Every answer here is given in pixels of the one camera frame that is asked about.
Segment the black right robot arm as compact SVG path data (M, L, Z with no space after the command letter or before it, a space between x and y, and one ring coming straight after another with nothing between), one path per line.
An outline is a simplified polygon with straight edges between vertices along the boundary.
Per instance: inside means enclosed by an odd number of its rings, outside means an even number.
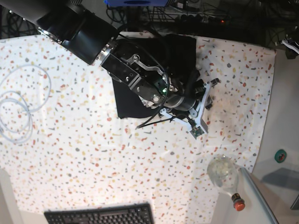
M0 4L87 64L99 61L155 115L194 132L207 132L202 117L212 107L209 92L219 79L200 79L195 67L184 65L188 54L178 52L178 45L170 47L167 37L155 33L153 39L129 39L79 0L3 0Z

